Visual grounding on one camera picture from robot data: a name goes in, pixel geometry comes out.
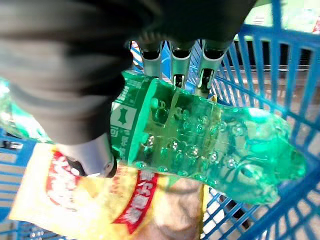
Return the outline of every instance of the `red label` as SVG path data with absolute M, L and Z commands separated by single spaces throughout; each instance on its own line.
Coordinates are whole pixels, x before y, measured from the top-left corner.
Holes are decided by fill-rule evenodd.
M 55 151 L 46 180 L 46 194 L 58 206 L 75 211 L 73 190 L 81 177 L 71 172 L 67 158 Z
M 313 31 L 312 31 L 313 34 L 319 34 L 320 35 L 320 16 L 318 17 L 316 23 L 315 23 L 315 26 L 313 28 Z
M 126 224 L 129 234 L 132 234 L 144 219 L 157 187 L 158 174 L 148 171 L 138 171 L 135 188 L 131 199 L 114 220 L 114 224 Z

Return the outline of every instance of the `green bottle label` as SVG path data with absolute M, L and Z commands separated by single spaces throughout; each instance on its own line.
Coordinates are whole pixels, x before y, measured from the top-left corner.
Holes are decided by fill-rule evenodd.
M 129 157 L 130 146 L 140 111 L 152 77 L 124 72 L 125 86 L 120 96 L 112 103 L 110 134 L 112 149 L 120 161 Z

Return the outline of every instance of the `green plastic bottle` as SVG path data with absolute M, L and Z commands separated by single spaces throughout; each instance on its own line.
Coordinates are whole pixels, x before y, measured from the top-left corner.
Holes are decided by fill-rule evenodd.
M 279 183 L 305 174 L 305 159 L 289 144 L 290 126 L 279 116 L 227 107 L 134 72 L 123 75 L 126 84 L 110 119 L 112 151 L 120 163 L 195 179 L 251 204 L 274 202 Z M 0 101 L 5 129 L 50 142 L 8 94 Z M 30 119 L 28 126 L 22 117 Z

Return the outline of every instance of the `blue shopping basket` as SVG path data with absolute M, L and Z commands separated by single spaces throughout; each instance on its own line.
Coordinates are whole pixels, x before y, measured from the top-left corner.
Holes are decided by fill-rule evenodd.
M 272 16 L 270 27 L 243 25 L 223 59 L 211 93 L 222 104 L 263 108 L 286 119 L 293 127 L 291 143 L 307 158 L 308 172 L 304 179 L 280 185 L 280 199 L 272 205 L 235 202 L 210 189 L 202 239 L 320 239 L 320 36 L 282 29 L 280 0 L 272 1 Z M 132 51 L 139 56 L 137 48 L 132 47 Z M 198 81 L 200 54 L 197 42 L 186 85 L 190 91 Z M 162 63 L 166 79 L 170 76 L 167 46 L 162 51 Z M 141 58 L 134 59 L 133 69 L 143 71 Z M 11 161 L 0 159 L 0 221 L 10 210 L 34 146 L 32 141 L 12 138 L 3 131 L 1 140 L 22 144 L 22 148 L 0 148 L 0 154 L 16 155 L 8 158 Z M 33 224 L 8 220 L 0 223 L 1 236 L 65 239 Z

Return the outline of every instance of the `yellow snack bag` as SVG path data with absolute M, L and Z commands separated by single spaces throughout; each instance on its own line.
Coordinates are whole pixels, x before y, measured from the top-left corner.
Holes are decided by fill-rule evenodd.
M 9 218 L 80 240 L 196 240 L 203 186 L 118 166 L 113 178 L 73 173 L 55 147 L 38 143 Z

